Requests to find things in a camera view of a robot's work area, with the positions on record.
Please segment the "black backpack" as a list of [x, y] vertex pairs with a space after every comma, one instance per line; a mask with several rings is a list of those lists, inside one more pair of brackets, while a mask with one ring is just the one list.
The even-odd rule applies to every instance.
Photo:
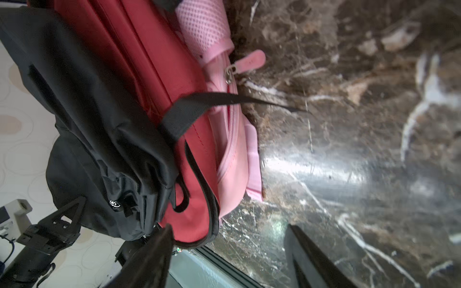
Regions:
[[[55, 116], [59, 132], [46, 180], [57, 208], [83, 196], [84, 227], [134, 241], [161, 226], [177, 201], [180, 173], [166, 133], [150, 120], [123, 80], [56, 12], [1, 9], [1, 42], [25, 88]], [[253, 103], [253, 98], [207, 90], [213, 107]]]

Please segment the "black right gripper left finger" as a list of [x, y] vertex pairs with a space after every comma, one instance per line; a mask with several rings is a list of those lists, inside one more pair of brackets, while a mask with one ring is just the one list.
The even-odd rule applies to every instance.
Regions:
[[164, 288], [174, 248], [170, 225], [135, 241], [126, 241], [115, 255], [104, 288]]

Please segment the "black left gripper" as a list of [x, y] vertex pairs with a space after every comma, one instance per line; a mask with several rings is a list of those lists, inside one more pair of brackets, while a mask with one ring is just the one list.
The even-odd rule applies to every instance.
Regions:
[[56, 254], [72, 246], [80, 236], [80, 220], [86, 198], [81, 196], [30, 225], [18, 238], [25, 248], [1, 276], [2, 288], [33, 288], [54, 272]]

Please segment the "red backpack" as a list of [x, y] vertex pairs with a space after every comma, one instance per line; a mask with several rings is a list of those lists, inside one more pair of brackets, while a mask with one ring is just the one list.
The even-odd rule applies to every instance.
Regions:
[[160, 222], [176, 245], [196, 248], [218, 235], [217, 158], [204, 74], [154, 1], [30, 1], [58, 13], [127, 85], [173, 148], [180, 173], [178, 212], [169, 205]]

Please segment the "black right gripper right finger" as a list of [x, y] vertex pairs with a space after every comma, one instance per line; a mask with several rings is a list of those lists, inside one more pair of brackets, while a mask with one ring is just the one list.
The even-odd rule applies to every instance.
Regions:
[[284, 248], [292, 288], [356, 288], [299, 226], [287, 226]]

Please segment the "pink backpack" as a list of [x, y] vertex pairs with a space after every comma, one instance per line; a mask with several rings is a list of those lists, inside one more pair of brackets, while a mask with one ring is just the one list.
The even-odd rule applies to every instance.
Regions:
[[[176, 8], [183, 39], [205, 74], [208, 90], [237, 94], [235, 75], [261, 68], [266, 56], [256, 50], [231, 63], [235, 46], [223, 1], [182, 1]], [[262, 201], [262, 176], [256, 128], [241, 106], [217, 106], [209, 112], [215, 137], [220, 217], [244, 195]]]

